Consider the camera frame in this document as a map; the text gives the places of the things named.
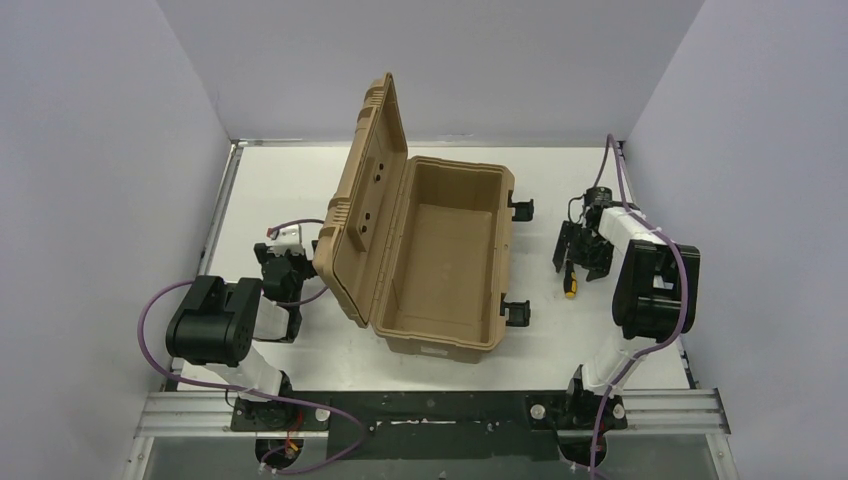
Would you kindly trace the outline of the yellow black screwdriver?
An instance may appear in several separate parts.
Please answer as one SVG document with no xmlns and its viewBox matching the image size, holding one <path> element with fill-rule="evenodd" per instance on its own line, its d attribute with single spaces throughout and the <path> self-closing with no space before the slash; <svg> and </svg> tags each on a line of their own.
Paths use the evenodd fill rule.
<svg viewBox="0 0 848 480">
<path fill-rule="evenodd" d="M 563 291 L 567 299 L 574 299 L 577 295 L 578 281 L 572 260 L 564 263 Z"/>
</svg>

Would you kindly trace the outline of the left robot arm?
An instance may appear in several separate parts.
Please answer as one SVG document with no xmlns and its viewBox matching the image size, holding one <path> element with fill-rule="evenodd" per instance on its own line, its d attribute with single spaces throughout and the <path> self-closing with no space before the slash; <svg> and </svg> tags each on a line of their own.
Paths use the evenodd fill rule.
<svg viewBox="0 0 848 480">
<path fill-rule="evenodd" d="M 195 277 L 169 322 L 165 345 L 171 356 L 214 372 L 240 399 L 259 402 L 259 420 L 282 431 L 297 415 L 296 402 L 286 396 L 291 381 L 254 343 L 296 340 L 304 283 L 315 271 L 296 240 L 257 243 L 253 251 L 259 278 L 229 283 L 219 276 Z"/>
</svg>

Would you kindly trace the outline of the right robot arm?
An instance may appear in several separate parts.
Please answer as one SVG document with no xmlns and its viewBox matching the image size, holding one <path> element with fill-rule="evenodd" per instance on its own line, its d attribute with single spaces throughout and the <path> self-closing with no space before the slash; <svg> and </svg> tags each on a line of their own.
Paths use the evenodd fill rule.
<svg viewBox="0 0 848 480">
<path fill-rule="evenodd" d="M 568 298 L 578 292 L 575 269 L 587 281 L 607 277 L 620 259 L 611 316 L 613 334 L 576 376 L 584 390 L 563 401 L 565 419 L 585 429 L 603 415 L 599 396 L 613 396 L 647 355 L 675 333 L 688 332 L 695 318 L 700 252 L 690 245 L 663 241 L 657 229 L 644 225 L 632 203 L 616 201 L 607 187 L 591 187 L 579 196 L 581 214 L 565 220 L 552 263 L 563 273 Z"/>
</svg>

